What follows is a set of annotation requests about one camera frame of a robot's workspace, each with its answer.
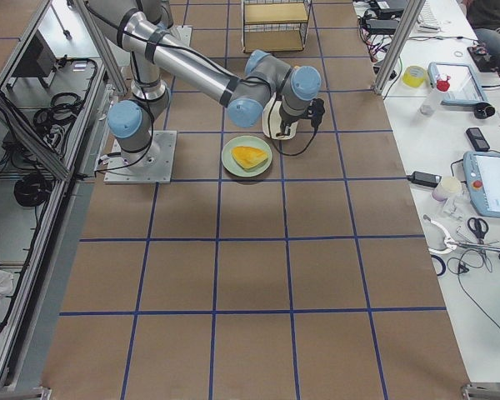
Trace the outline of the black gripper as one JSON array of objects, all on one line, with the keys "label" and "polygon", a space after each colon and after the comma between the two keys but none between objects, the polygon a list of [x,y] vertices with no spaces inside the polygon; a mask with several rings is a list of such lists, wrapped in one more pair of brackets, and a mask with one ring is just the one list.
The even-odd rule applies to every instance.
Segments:
[{"label": "black gripper", "polygon": [[279,115],[281,117],[280,132],[293,133],[294,124],[303,119],[310,121],[313,131],[316,133],[322,123],[324,113],[325,103],[321,98],[311,100],[307,108],[299,115],[288,112],[287,103],[282,102],[279,108]]}]

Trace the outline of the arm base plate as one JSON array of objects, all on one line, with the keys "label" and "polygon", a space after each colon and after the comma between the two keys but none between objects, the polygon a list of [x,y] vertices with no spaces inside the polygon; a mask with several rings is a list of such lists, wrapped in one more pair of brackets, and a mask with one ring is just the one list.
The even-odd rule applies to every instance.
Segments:
[{"label": "arm base plate", "polygon": [[185,46],[189,47],[191,44],[193,27],[190,25],[174,25],[171,28],[173,35]]},{"label": "arm base plate", "polygon": [[112,151],[119,153],[109,159],[105,172],[106,184],[170,183],[177,141],[176,131],[153,132],[152,144],[144,152],[122,152],[116,139]]}]

